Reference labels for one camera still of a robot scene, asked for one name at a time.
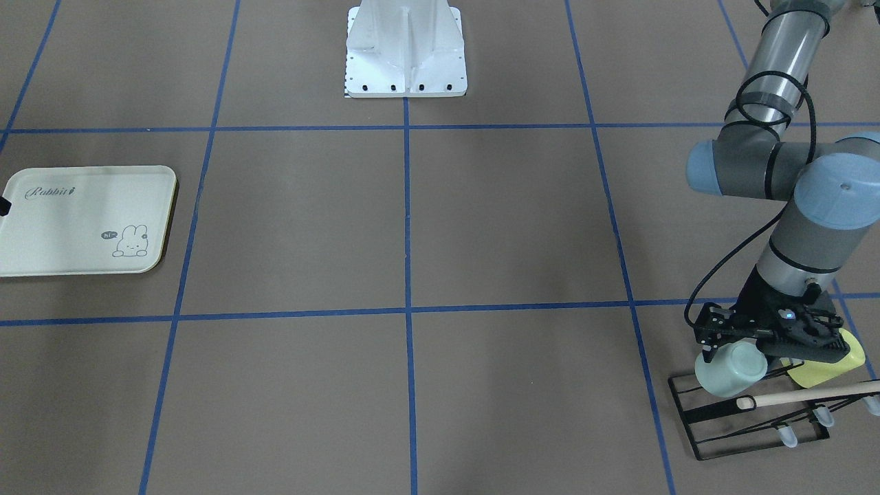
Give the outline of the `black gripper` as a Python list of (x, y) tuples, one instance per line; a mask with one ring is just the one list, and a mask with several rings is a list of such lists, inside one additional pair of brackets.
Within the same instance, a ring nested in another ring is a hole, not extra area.
[(753, 339), (770, 358), (836, 363), (848, 354), (840, 335), (844, 320), (826, 289), (805, 285), (799, 296), (783, 294), (753, 269), (736, 303), (729, 308), (705, 303), (692, 330), (701, 352), (698, 362), (710, 364), (724, 344)]

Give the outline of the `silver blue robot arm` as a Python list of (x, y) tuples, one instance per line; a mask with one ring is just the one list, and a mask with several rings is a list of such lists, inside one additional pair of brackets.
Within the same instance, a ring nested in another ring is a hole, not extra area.
[(773, 1), (760, 43), (716, 139), (695, 145), (686, 179), (695, 191), (782, 201), (760, 228), (767, 246), (730, 308), (706, 303), (687, 323), (701, 361), (751, 339), (768, 360), (836, 363), (850, 351), (828, 288), (878, 222), (878, 134), (820, 144), (786, 142), (804, 105), (810, 66), (842, 1)]

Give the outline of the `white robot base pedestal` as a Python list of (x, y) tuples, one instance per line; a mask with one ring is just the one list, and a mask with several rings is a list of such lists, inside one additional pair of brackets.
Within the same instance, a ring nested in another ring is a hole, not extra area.
[(460, 9), (446, 1), (362, 1), (346, 16), (348, 98), (453, 98), (468, 91)]

